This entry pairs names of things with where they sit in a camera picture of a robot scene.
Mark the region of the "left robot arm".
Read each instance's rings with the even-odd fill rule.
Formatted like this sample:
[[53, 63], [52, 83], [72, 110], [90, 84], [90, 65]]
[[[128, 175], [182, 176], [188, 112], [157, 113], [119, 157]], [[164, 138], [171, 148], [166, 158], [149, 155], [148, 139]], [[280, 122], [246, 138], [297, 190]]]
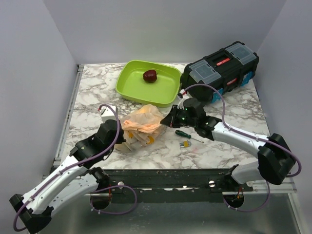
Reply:
[[15, 194], [10, 203], [24, 227], [31, 234], [43, 230], [52, 216], [67, 203], [91, 192], [104, 192], [110, 185], [108, 175], [94, 165], [113, 152], [115, 144], [124, 143], [118, 119], [108, 119], [90, 137], [76, 143], [65, 160], [39, 185], [23, 195]]

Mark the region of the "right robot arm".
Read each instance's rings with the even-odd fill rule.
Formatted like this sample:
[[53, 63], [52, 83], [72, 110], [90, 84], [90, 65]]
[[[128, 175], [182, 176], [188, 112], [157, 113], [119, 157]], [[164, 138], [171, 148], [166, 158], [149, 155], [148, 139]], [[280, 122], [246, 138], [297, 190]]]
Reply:
[[160, 123], [171, 128], [193, 127], [200, 137], [227, 143], [254, 156], [257, 159], [255, 162], [234, 165], [224, 175], [222, 183], [230, 191], [255, 180], [280, 185], [295, 164], [281, 135], [260, 136], [226, 127], [221, 119], [207, 115], [204, 105], [195, 98], [185, 100], [183, 108], [173, 105]]

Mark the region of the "orange plastic bag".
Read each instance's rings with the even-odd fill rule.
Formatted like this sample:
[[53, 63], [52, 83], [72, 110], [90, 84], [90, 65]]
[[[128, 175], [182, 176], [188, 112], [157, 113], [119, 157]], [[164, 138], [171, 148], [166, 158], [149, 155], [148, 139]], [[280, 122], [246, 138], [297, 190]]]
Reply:
[[123, 153], [137, 151], [155, 143], [163, 127], [163, 114], [154, 105], [148, 104], [121, 118], [125, 142], [115, 148]]

